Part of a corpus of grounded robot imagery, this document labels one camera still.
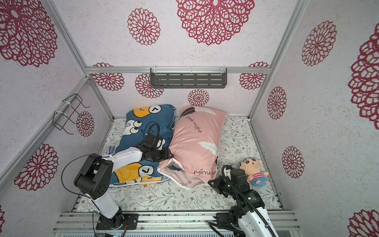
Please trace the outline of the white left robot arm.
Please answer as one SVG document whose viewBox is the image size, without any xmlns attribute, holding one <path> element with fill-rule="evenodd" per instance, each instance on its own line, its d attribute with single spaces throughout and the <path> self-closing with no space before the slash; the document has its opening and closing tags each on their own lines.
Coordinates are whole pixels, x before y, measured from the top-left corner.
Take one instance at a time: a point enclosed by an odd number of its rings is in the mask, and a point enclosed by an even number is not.
<svg viewBox="0 0 379 237">
<path fill-rule="evenodd" d="M 108 189 L 136 184 L 155 184 L 167 178 L 159 173 L 159 163 L 172 158 L 165 140 L 149 134 L 141 144 L 107 156 L 89 155 L 74 185 L 98 208 L 102 217 L 114 219 L 120 207 Z"/>
</svg>

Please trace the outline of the blue cartoon pillow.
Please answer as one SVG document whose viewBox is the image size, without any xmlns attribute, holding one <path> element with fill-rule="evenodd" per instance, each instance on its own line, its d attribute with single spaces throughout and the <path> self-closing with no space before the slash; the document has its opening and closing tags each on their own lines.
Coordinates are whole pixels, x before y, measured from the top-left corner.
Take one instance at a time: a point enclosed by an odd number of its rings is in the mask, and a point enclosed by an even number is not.
<svg viewBox="0 0 379 237">
<path fill-rule="evenodd" d="M 168 148 L 172 137 L 175 107 L 169 104 L 134 109 L 127 113 L 125 129 L 115 153 L 136 146 L 148 134 L 165 140 Z"/>
</svg>

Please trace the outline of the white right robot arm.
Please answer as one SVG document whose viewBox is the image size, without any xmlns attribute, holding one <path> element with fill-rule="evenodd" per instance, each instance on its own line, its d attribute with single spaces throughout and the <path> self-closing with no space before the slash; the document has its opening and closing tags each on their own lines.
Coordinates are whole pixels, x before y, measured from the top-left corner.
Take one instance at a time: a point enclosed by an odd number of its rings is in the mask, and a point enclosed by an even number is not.
<svg viewBox="0 0 379 237">
<path fill-rule="evenodd" d="M 219 229 L 232 231 L 238 237 L 278 236 L 261 196 L 250 188 L 244 170 L 225 165 L 221 176 L 210 180 L 208 185 L 218 194 L 231 196 L 236 201 L 227 213 L 214 216 L 215 223 L 208 223 L 218 236 L 223 236 Z"/>
</svg>

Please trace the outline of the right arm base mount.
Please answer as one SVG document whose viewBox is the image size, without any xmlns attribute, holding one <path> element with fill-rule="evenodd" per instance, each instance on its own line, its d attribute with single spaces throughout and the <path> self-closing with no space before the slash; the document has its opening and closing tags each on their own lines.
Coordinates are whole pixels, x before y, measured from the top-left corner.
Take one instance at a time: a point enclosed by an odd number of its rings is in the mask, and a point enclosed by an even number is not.
<svg viewBox="0 0 379 237">
<path fill-rule="evenodd" d="M 214 216 L 218 227 L 226 227 L 228 229 L 238 229 L 238 216 L 234 212 L 218 212 Z"/>
</svg>

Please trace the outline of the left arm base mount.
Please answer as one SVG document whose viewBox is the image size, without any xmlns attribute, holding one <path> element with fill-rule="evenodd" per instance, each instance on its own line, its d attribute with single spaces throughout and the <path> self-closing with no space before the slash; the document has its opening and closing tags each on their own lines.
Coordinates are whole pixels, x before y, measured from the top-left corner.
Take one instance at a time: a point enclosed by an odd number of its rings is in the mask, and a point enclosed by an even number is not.
<svg viewBox="0 0 379 237">
<path fill-rule="evenodd" d="M 137 213 L 119 213 L 112 219 L 100 215 L 95 230 L 135 230 L 138 219 L 139 214 Z"/>
</svg>

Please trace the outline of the pink good night pillow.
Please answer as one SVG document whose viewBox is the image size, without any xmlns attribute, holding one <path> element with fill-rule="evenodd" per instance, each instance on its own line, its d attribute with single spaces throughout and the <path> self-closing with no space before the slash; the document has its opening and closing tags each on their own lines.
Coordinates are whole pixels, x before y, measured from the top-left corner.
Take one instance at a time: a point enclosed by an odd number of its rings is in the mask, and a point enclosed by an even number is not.
<svg viewBox="0 0 379 237">
<path fill-rule="evenodd" d="M 171 157 L 160 162 L 158 172 L 186 189 L 205 186 L 215 179 L 227 116 L 209 107 L 183 107 L 169 145 Z"/>
</svg>

